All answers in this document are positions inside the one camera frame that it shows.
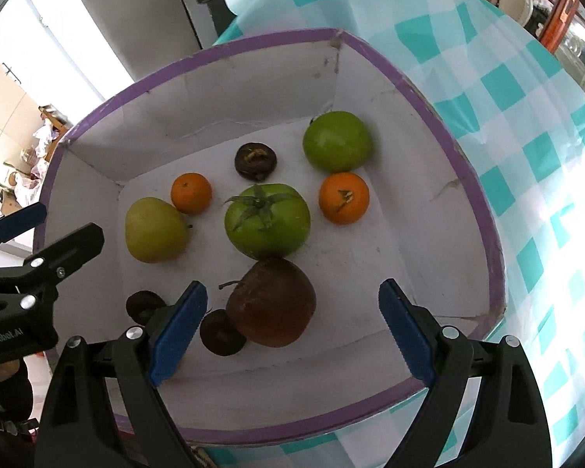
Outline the dark wrinkled fruit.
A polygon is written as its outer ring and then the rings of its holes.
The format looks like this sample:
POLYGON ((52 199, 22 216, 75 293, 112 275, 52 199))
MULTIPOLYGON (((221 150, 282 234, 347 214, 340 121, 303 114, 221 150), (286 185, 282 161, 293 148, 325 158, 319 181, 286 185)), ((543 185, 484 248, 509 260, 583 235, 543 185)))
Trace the dark wrinkled fruit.
POLYGON ((214 355, 227 357, 239 353, 247 338, 231 323, 225 310, 211 310, 199 325, 204 347, 214 355))

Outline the dark round fruit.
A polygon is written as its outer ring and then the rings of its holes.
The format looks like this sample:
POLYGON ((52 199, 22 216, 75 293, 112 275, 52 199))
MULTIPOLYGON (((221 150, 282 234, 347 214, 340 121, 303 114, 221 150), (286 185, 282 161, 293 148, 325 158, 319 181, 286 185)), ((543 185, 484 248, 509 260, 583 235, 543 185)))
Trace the dark round fruit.
POLYGON ((138 291, 126 299, 126 314, 139 325, 146 325, 167 303, 151 291, 138 291))

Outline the large dark brown fruit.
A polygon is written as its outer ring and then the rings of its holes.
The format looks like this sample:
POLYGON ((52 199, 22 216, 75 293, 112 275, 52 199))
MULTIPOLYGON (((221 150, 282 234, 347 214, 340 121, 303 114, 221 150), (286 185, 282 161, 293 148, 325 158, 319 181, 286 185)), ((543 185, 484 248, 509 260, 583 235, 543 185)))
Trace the large dark brown fruit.
POLYGON ((281 257, 254 263, 233 286, 225 307, 231 324, 249 341, 264 347, 287 347, 300 338, 315 314, 317 296, 301 269, 281 257))

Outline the yellow green pear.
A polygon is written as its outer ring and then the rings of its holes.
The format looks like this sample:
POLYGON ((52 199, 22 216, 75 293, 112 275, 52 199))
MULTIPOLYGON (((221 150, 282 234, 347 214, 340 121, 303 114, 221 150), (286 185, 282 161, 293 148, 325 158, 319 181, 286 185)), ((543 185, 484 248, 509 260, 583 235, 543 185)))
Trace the yellow green pear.
POLYGON ((146 197, 133 203, 126 213, 124 238, 133 258, 159 263, 178 258, 191 234, 184 216, 173 205, 146 197))

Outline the small orange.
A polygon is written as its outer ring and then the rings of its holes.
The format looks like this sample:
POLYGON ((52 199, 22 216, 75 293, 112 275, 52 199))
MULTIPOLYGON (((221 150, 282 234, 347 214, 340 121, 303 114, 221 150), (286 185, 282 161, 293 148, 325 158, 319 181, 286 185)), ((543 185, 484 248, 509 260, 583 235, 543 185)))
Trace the small orange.
POLYGON ((211 204, 213 189, 205 176, 196 172, 183 173, 174 180, 170 197, 181 213, 199 215, 211 204))

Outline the green tomato with stem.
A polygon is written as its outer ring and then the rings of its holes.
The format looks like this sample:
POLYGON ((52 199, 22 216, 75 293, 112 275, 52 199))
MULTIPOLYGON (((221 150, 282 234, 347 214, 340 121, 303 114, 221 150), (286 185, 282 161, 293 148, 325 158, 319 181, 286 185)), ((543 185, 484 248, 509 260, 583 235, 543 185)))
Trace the green tomato with stem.
POLYGON ((226 205, 228 240, 254 260, 289 256, 305 243, 312 227, 306 201, 285 184, 254 184, 226 205))

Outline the large orange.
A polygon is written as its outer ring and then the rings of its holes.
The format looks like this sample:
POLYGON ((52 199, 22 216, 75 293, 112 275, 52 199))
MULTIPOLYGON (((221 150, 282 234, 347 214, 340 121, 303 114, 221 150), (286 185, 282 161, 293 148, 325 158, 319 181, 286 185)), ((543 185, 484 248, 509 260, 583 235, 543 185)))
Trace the large orange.
POLYGON ((324 218, 335 225, 358 222, 370 206, 370 189, 353 172, 328 176, 319 190, 319 207, 324 218))

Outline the dark passion fruit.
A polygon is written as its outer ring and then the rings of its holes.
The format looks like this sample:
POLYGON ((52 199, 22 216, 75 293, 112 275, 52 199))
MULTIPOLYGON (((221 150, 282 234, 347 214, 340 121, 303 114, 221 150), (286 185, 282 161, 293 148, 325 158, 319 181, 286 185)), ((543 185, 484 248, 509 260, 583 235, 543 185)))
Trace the dark passion fruit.
POLYGON ((244 179, 264 182, 277 168, 276 152, 262 143, 246 143, 239 147, 234 157, 234 168, 244 179))

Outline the smooth green tomato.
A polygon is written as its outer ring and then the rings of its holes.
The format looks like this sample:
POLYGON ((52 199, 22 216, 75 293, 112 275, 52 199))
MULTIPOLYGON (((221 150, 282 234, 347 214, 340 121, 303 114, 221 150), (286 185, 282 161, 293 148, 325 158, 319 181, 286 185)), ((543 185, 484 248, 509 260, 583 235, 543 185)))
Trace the smooth green tomato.
POLYGON ((302 147, 310 165, 329 173, 357 169, 374 151, 367 125, 346 111, 331 111, 313 119, 304 132, 302 147))

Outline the purple cardboard box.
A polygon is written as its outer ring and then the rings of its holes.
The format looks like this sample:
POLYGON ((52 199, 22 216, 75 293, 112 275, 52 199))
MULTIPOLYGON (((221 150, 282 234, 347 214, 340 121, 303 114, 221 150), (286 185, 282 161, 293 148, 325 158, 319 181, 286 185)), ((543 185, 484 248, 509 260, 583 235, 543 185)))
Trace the purple cardboard box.
POLYGON ((105 243, 60 289, 61 340, 114 338, 126 299, 193 281, 246 344, 193 341, 160 394, 193 444, 299 440, 420 389, 378 305, 396 281, 481 339, 505 310, 503 252, 468 158, 368 43, 331 28, 236 40, 171 64, 82 119, 41 192, 44 247, 105 243))

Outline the teal white checkered tablecloth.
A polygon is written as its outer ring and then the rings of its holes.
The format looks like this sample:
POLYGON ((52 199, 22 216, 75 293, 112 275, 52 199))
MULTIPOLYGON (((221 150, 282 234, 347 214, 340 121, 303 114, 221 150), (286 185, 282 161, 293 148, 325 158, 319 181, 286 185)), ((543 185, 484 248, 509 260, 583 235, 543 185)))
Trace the teal white checkered tablecloth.
POLYGON ((342 28, 390 59, 444 119, 493 209, 503 334, 526 348, 556 463, 585 437, 585 94, 485 0, 225 0, 223 41, 342 28))

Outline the dark grey refrigerator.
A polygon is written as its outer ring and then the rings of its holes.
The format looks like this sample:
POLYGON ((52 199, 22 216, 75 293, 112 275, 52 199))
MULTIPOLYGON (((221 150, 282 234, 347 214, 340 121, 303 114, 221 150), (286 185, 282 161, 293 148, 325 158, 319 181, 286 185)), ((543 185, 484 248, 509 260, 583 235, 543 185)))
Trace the dark grey refrigerator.
POLYGON ((234 19, 225 0, 82 0, 135 80, 213 46, 234 19))

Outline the red wooden door frame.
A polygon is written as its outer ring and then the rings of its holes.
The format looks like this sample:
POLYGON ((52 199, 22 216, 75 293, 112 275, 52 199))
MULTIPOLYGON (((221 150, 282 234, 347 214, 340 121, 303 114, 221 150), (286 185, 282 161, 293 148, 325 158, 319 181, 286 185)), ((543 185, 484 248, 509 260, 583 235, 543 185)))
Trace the red wooden door frame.
POLYGON ((556 0, 539 41, 554 55, 579 9, 580 0, 556 0))

